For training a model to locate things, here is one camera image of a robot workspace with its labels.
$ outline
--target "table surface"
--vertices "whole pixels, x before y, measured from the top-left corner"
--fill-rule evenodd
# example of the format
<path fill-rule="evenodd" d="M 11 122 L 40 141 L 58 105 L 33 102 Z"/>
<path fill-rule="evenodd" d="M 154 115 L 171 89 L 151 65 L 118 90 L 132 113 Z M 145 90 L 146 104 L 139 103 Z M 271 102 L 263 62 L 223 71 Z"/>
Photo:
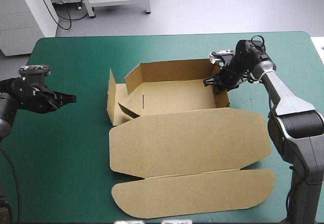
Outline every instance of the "table surface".
<path fill-rule="evenodd" d="M 277 74 L 301 98 L 324 111 L 324 66 L 304 32 L 256 33 L 264 36 Z M 109 168 L 106 113 L 109 68 L 117 82 L 140 62 L 207 58 L 210 51 L 234 49 L 252 33 L 162 36 L 111 36 L 41 39 L 28 64 L 49 64 L 46 83 L 77 95 L 77 103 L 38 115 L 20 110 L 3 146 L 15 162 L 21 185 L 22 221 L 113 222 L 133 219 L 111 196 L 119 182 L 137 179 Z M 268 113 L 268 96 L 260 84 L 245 83 L 229 92 L 231 107 Z M 14 179 L 0 155 L 0 186 L 16 210 Z M 278 222 L 285 217 L 291 170 L 272 146 L 272 154 L 249 168 L 270 168 L 277 183 L 261 205 L 247 209 L 180 216 L 193 221 Z M 317 212 L 324 221 L 324 197 Z"/>

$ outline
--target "black cable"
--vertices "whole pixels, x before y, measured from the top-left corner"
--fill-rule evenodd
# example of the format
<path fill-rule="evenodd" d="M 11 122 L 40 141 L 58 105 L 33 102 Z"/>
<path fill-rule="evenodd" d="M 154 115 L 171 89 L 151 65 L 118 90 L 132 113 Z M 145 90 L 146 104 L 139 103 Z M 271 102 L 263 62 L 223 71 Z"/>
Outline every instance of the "black cable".
<path fill-rule="evenodd" d="M 17 191 L 17 224 L 20 223 L 20 216 L 21 216 L 21 200 L 20 200 L 20 187 L 19 187 L 19 181 L 18 181 L 18 175 L 15 169 L 15 165 L 14 162 L 11 160 L 11 158 L 9 157 L 8 153 L 5 151 L 5 149 L 3 149 L 0 145 L 0 151 L 4 154 L 4 156 L 6 157 L 6 159 L 8 160 L 12 173 L 14 175 L 14 179 L 15 179 L 15 183 L 16 183 L 16 191 Z"/>
<path fill-rule="evenodd" d="M 64 20 L 71 20 L 71 21 L 75 21 L 75 20 L 82 20 L 82 19 L 85 18 L 87 15 L 88 15 L 88 13 L 86 12 L 85 15 L 83 15 L 83 16 L 80 17 L 80 18 L 76 18 L 76 19 L 68 19 L 68 18 L 65 18 L 65 17 L 60 16 L 59 14 L 57 14 L 58 17 L 60 17 L 60 18 L 62 18 L 62 19 L 64 19 Z"/>
<path fill-rule="evenodd" d="M 60 18 L 62 18 L 62 19 L 64 19 L 64 20 L 71 20 L 71 21 L 75 21 L 75 20 L 82 20 L 82 19 L 85 18 L 87 15 L 88 15 L 88 13 L 86 12 L 86 14 L 83 15 L 81 18 L 77 18 L 77 19 L 67 19 L 67 18 L 65 18 L 65 17 L 60 16 L 59 14 L 57 14 L 58 17 L 60 17 Z"/>
<path fill-rule="evenodd" d="M 52 13 L 51 13 L 49 7 L 47 6 L 45 0 L 43 0 L 43 2 L 44 2 L 44 4 L 45 4 L 45 6 L 46 6 L 48 12 L 50 13 L 52 19 L 54 20 L 54 22 L 55 22 L 55 23 L 56 23 L 60 28 L 62 28 L 63 30 L 70 30 L 70 29 L 72 28 L 72 21 L 71 21 L 71 20 L 70 20 L 70 26 L 69 26 L 68 28 L 64 28 L 63 26 L 61 26 L 61 25 L 60 25 L 60 24 L 55 20 L 55 18 L 53 17 L 53 15 L 52 15 Z M 69 11 L 67 10 L 67 8 L 66 8 L 66 11 L 67 11 L 67 15 L 69 16 L 69 19 L 71 19 L 70 13 L 69 13 Z"/>

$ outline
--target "box lid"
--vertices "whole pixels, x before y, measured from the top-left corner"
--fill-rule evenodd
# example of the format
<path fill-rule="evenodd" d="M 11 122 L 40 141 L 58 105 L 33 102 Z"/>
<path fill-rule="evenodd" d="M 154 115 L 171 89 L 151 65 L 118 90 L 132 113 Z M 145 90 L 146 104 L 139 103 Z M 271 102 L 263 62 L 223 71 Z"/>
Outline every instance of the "box lid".
<path fill-rule="evenodd" d="M 141 116 L 109 132 L 110 168 L 138 177 L 240 169 L 271 153 L 263 115 L 232 108 Z"/>
<path fill-rule="evenodd" d="M 112 196 L 137 218 L 246 209 L 265 201 L 275 184 L 268 169 L 157 177 L 116 184 Z"/>

